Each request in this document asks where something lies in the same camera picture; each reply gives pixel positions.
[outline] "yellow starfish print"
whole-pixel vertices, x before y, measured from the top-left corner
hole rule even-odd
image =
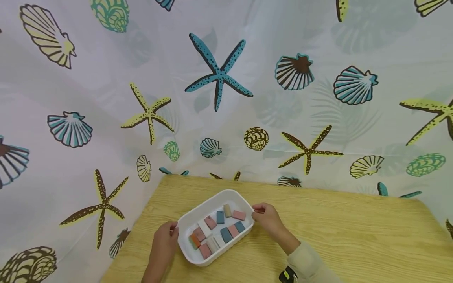
[[[423,128],[421,128],[407,143],[407,145],[414,144],[419,138],[421,138],[429,130],[437,126],[444,119],[447,119],[448,134],[453,140],[453,100],[450,104],[445,105],[442,102],[433,101],[429,99],[408,99],[400,102],[400,105],[408,109],[422,110],[429,113],[435,113],[435,116],[429,121]]]
[[[315,139],[315,141],[312,143],[310,148],[307,148],[300,140],[297,138],[291,136],[290,134],[287,133],[282,133],[282,135],[290,142],[292,143],[297,149],[301,149],[302,153],[299,153],[298,155],[295,155],[291,157],[290,159],[286,160],[283,162],[279,168],[283,168],[288,164],[291,164],[292,162],[296,161],[297,159],[301,158],[302,156],[306,155],[307,158],[305,159],[305,175],[308,175],[310,172],[311,168],[311,157],[313,154],[315,155],[343,155],[340,152],[335,152],[335,151],[325,151],[325,150],[316,150],[318,145],[321,144],[321,142],[324,140],[324,138],[327,136],[327,134],[330,132],[332,129],[332,126],[329,125],[327,126],[319,136]]]
[[[216,174],[209,173],[209,175],[211,175],[211,177],[213,177],[214,179],[223,180],[223,178],[220,178],[220,177],[217,176]],[[234,175],[233,181],[239,180],[239,177],[240,177],[240,176],[241,176],[241,172],[240,172],[240,171],[237,171],[236,174]]]
[[[85,216],[88,216],[90,214],[93,214],[97,212],[98,210],[101,211],[101,215],[99,216],[99,223],[97,226],[97,249],[100,248],[101,242],[102,242],[102,235],[104,232],[104,221],[105,221],[105,212],[110,211],[114,216],[117,216],[120,219],[124,219],[123,213],[115,206],[111,205],[109,202],[115,198],[115,196],[118,194],[118,192],[121,190],[121,188],[126,184],[127,180],[129,177],[126,177],[121,184],[119,184],[116,189],[107,197],[106,196],[106,187],[104,186],[104,181],[102,180],[101,173],[99,170],[94,171],[94,180],[96,182],[96,187],[97,187],[97,192],[99,193],[99,198],[101,200],[100,204],[96,204],[95,206],[89,206],[85,207],[76,213],[73,213],[71,216],[63,220],[63,222],[60,223],[60,225],[66,225],[69,223],[76,222],[77,220],[80,220],[84,218]]]
[[[140,105],[144,109],[144,113],[136,114],[129,120],[127,120],[121,128],[132,128],[140,124],[141,122],[148,120],[148,126],[149,126],[149,136],[150,136],[150,144],[153,144],[155,137],[154,137],[154,127],[153,127],[153,119],[167,127],[170,131],[174,132],[174,129],[170,126],[170,123],[167,122],[162,116],[156,114],[156,111],[159,110],[161,107],[167,105],[168,103],[171,102],[171,98],[169,97],[164,97],[161,99],[158,99],[155,103],[153,103],[151,106],[149,106],[146,103],[145,98],[143,95],[140,93],[139,89],[137,86],[131,82],[130,83],[130,88],[132,89],[135,97],[139,101]]]

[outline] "green shell print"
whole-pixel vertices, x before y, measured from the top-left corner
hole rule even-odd
[[[178,144],[174,140],[167,142],[167,144],[164,146],[164,152],[171,161],[178,160],[179,156],[181,155],[181,153],[179,153]]]
[[[440,169],[447,159],[438,153],[428,153],[414,159],[407,165],[406,173],[414,177],[421,177]]]
[[[125,33],[129,23],[129,5],[126,0],[90,0],[91,9],[104,28]]]

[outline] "soap bar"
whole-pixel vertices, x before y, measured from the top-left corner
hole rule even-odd
[[[231,217],[231,209],[229,204],[223,205],[223,211],[225,212],[225,217]]]
[[[206,238],[209,238],[209,236],[212,235],[211,229],[209,229],[203,220],[198,221],[198,226],[201,228],[201,231],[203,231]]]
[[[244,227],[244,224],[242,224],[242,222],[238,221],[234,224],[234,226],[236,226],[236,229],[239,233],[241,233],[242,231],[244,231],[246,228]]]
[[[214,219],[212,219],[212,217],[210,215],[204,219],[204,222],[207,224],[207,226],[211,230],[217,226],[217,223],[214,221]]]
[[[236,237],[237,235],[239,235],[239,231],[236,229],[236,226],[234,226],[234,225],[231,225],[230,227],[228,227],[228,231],[230,232],[230,234],[233,238]]]
[[[226,228],[226,227],[222,228],[220,230],[220,234],[222,235],[222,238],[223,238],[223,241],[225,242],[225,244],[233,239],[233,237],[231,237],[230,232],[228,231],[228,228]]]
[[[200,227],[198,227],[197,229],[193,230],[193,233],[195,234],[195,236],[197,237],[197,239],[200,242],[203,241],[204,239],[206,239],[206,236],[205,236],[205,234],[203,233],[203,231],[201,230]]]
[[[223,211],[217,211],[217,224],[225,223],[225,217],[223,216]]]
[[[219,246],[217,245],[216,243],[216,240],[214,240],[214,237],[209,237],[206,239],[206,244],[207,246],[209,247],[209,249],[211,250],[212,253],[215,253],[219,250]]]
[[[216,240],[216,243],[219,246],[219,248],[222,248],[223,246],[225,246],[225,242],[223,241],[221,235],[219,235],[219,234],[214,235],[214,239]]]
[[[201,252],[203,259],[207,259],[208,257],[210,257],[212,255],[212,252],[206,243],[204,243],[203,245],[200,246],[200,252]]]
[[[246,213],[235,210],[233,211],[233,218],[244,221],[246,219]]]
[[[198,249],[201,246],[201,243],[198,240],[197,236],[193,233],[189,236],[189,242],[192,244],[194,249]]]

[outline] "white plastic tray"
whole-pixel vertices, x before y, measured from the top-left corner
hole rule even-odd
[[[209,258],[203,259],[201,252],[197,249],[195,250],[192,247],[192,244],[189,242],[189,236],[193,233],[198,225],[197,222],[204,220],[208,215],[210,215],[215,221],[217,221],[217,211],[223,210],[223,205],[229,204],[231,208],[231,213],[233,211],[242,211],[246,213],[246,219],[242,221],[244,224],[245,230],[242,231],[238,236],[234,237],[230,242],[225,246],[220,248],[217,252],[213,253]],[[251,205],[236,191],[234,190],[224,190],[215,196],[211,197],[204,203],[195,207],[188,213],[184,214],[178,220],[179,227],[179,237],[178,243],[183,251],[186,259],[197,266],[208,266],[215,259],[217,259],[221,254],[226,252],[230,247],[235,243],[240,241],[245,235],[247,235],[252,229],[255,221],[252,218],[253,209]],[[240,220],[233,217],[226,218],[224,224],[217,224],[217,226],[212,230],[212,234],[220,234],[220,229],[233,225],[234,223]]]

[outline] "blue starfish print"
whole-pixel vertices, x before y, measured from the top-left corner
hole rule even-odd
[[[221,68],[216,63],[216,60],[214,59],[214,56],[212,55],[211,51],[209,51],[209,48],[204,44],[204,42],[196,35],[193,33],[189,34],[190,40],[193,43],[193,46],[195,49],[200,53],[200,55],[203,57],[204,61],[208,65],[208,67],[211,69],[212,74],[206,75],[204,77],[199,78],[198,80],[194,81],[191,85],[186,87],[185,91],[186,92],[192,92],[196,91],[202,86],[205,86],[211,82],[216,82],[216,93],[214,96],[215,100],[215,105],[214,105],[214,110],[217,112],[220,106],[220,100],[222,100],[222,93],[223,93],[223,84],[226,83],[229,85],[232,89],[235,91],[239,92],[240,94],[247,96],[247,97],[253,97],[253,94],[251,93],[250,90],[246,89],[243,87],[240,83],[238,83],[235,79],[230,77],[228,72],[231,70],[233,67],[234,63],[236,63],[236,60],[239,58],[239,55],[242,53],[244,50],[244,46],[246,45],[245,40],[241,40],[236,47],[234,47],[233,51],[231,52],[230,56],[225,60],[225,63]]]

